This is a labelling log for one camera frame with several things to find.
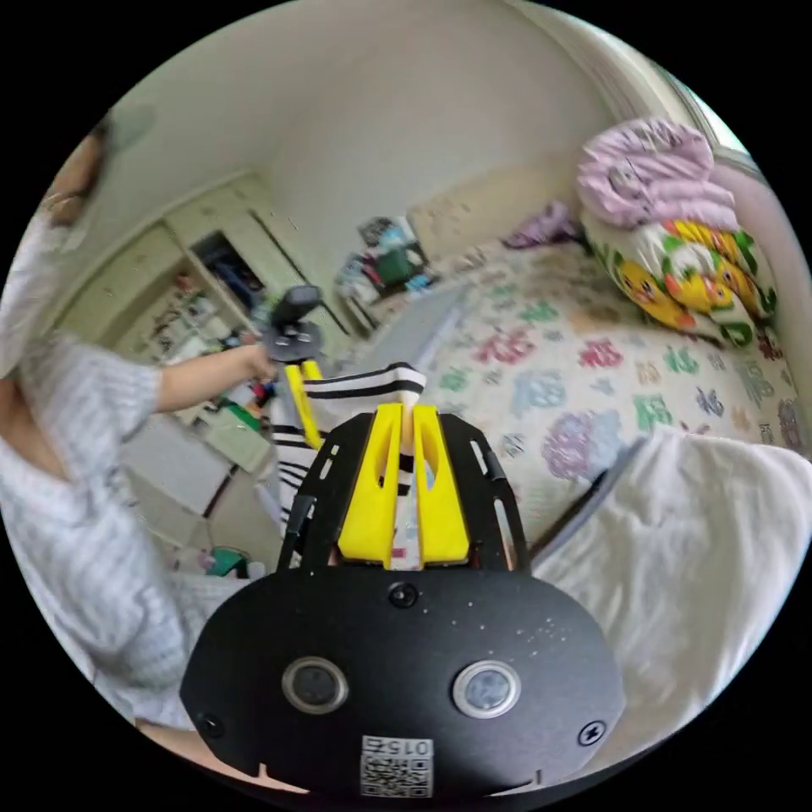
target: qr code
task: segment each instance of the qr code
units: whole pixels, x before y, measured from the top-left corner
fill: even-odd
[[[430,798],[434,748],[430,739],[364,736],[361,794],[372,798]]]

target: yellow 3d-printed bracket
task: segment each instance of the yellow 3d-printed bracket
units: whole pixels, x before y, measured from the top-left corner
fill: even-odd
[[[285,374],[288,377],[290,394],[294,399],[296,411],[299,413],[299,419],[302,421],[304,438],[318,451],[321,448],[321,433],[310,412],[310,400],[305,392],[304,384],[305,380],[313,381],[321,379],[318,364],[315,361],[305,361],[301,369],[295,364],[289,364],[285,367]]]
[[[440,418],[434,406],[419,404],[412,420],[421,562],[459,564],[468,558],[469,537]],[[434,475],[431,485],[426,464]]]
[[[392,565],[403,406],[378,407],[358,472],[352,500],[338,539],[349,561]]]

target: woman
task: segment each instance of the woman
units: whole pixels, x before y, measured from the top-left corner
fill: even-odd
[[[252,780],[211,756],[178,696],[203,624],[241,584],[165,569],[120,451],[150,414],[276,372],[261,344],[153,368],[58,333],[33,336],[60,286],[57,248],[102,178],[109,137],[107,122],[94,128],[60,170],[0,299],[0,508],[36,604],[99,693],[175,753]]]

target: screw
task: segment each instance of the screw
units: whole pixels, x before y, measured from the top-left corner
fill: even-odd
[[[208,738],[220,738],[225,733],[225,729],[216,716],[204,713],[200,716],[200,732]]]
[[[581,732],[578,734],[578,744],[581,747],[591,747],[601,741],[604,733],[606,733],[606,724],[604,722],[591,721],[581,728]]]
[[[412,584],[394,584],[389,590],[389,602],[398,609],[409,609],[417,603],[417,590]]]

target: pink blanket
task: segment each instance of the pink blanket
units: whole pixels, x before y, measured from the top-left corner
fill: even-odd
[[[711,146],[698,130],[639,118],[584,147],[578,194],[595,217],[620,228],[689,220],[738,231],[733,195],[709,182],[712,168]]]

